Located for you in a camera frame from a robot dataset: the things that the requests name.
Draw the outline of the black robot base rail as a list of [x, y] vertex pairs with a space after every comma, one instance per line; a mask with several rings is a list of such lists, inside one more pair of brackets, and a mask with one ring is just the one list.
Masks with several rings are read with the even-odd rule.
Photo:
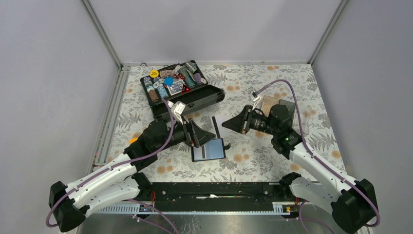
[[298, 198], [277, 182], [154, 182], [141, 189], [134, 200], [161, 202], [181, 198], [248, 198], [254, 201], [287, 201], [299, 203]]

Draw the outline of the white magnetic stripe card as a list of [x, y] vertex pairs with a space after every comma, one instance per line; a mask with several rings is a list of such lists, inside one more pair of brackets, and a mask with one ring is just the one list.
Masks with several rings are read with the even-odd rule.
[[222, 124], [228, 120], [224, 114], [214, 115], [211, 117], [213, 130], [215, 131], [217, 138], [222, 138], [223, 140], [229, 140], [231, 136], [231, 131], [228, 128], [222, 126]]

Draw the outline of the silver credit card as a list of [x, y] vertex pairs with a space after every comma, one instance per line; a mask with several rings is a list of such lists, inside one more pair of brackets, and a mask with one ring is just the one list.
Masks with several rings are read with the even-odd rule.
[[204, 146], [201, 146], [199, 148], [196, 148], [196, 147], [192, 148], [192, 160], [193, 161], [209, 160], [209, 155]]

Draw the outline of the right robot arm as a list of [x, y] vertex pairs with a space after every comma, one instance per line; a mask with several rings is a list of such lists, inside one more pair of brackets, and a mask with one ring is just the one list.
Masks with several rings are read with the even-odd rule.
[[336, 224], [348, 234], [355, 234], [372, 219], [378, 220], [373, 184], [340, 171], [317, 154], [293, 129], [292, 117], [285, 105], [273, 105], [267, 116], [246, 105], [222, 126], [242, 135], [249, 130], [271, 135], [271, 144], [278, 154], [300, 165], [318, 181], [314, 184], [297, 173], [286, 175], [287, 183], [279, 188], [284, 200], [298, 197], [317, 205], [331, 214]]

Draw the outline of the black card holder wallet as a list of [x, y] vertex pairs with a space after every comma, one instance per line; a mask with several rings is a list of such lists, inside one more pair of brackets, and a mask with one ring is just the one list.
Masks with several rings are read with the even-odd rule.
[[230, 143], [224, 144], [224, 140], [222, 138], [213, 139], [203, 146], [205, 147], [209, 155], [209, 160], [217, 160], [217, 159], [226, 158], [225, 152], [231, 148], [231, 144]]

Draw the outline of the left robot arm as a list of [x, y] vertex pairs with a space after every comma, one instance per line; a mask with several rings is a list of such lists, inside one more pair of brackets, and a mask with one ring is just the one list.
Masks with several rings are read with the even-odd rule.
[[63, 233], [68, 232], [101, 208], [135, 197], [146, 200], [151, 194], [150, 185], [139, 182], [135, 174], [155, 162], [158, 153], [181, 143], [199, 148], [216, 137], [193, 119], [181, 116], [184, 107], [181, 102], [164, 104], [170, 124], [164, 120], [152, 121], [121, 154], [100, 169], [74, 182], [58, 181], [50, 187], [47, 227], [53, 227], [50, 218], [54, 217], [55, 226]]

